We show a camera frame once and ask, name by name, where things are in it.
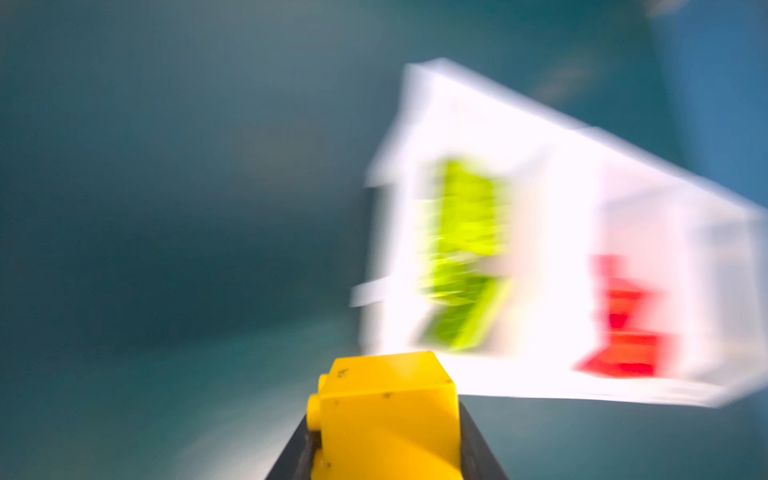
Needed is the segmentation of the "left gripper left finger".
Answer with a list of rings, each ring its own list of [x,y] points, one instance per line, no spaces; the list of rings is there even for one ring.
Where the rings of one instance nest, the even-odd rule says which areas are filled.
[[[277,460],[265,477],[266,480],[310,480],[315,454],[321,447],[318,432],[310,431],[304,416]]]

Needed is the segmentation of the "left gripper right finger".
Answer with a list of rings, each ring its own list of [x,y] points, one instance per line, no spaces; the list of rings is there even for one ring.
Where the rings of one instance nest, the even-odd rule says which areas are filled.
[[[466,406],[459,402],[463,480],[508,480]]]

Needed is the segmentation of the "yellow square brick cluster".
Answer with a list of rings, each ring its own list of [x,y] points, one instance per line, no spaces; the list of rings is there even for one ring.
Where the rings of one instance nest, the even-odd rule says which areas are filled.
[[[306,425],[320,436],[314,479],[459,479],[457,387],[432,352],[339,358]]]

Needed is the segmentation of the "green brick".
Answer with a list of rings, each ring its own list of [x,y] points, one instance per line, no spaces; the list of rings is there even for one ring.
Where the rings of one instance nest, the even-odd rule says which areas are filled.
[[[427,282],[436,311],[423,338],[470,351],[487,340],[512,287],[510,278],[483,268],[505,252],[500,185],[461,158],[440,162],[436,177]]]

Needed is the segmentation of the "small red brick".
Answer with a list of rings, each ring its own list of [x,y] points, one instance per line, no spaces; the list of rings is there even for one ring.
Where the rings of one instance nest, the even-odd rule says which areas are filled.
[[[667,336],[642,327],[642,316],[656,292],[624,272],[624,258],[599,255],[593,260],[597,280],[596,350],[576,370],[603,378],[640,379],[660,375]]]

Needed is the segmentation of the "white three-compartment bin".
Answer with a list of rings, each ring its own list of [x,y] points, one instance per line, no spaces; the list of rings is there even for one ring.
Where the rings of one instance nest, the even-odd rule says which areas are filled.
[[[505,252],[483,268],[512,280],[485,343],[463,352],[423,338],[448,158],[499,182]],[[753,202],[446,59],[406,66],[366,184],[370,277],[352,294],[364,353],[430,350],[464,395],[715,407],[766,386],[767,212]],[[667,336],[657,377],[576,370],[599,345],[599,255],[656,292],[642,327]]]

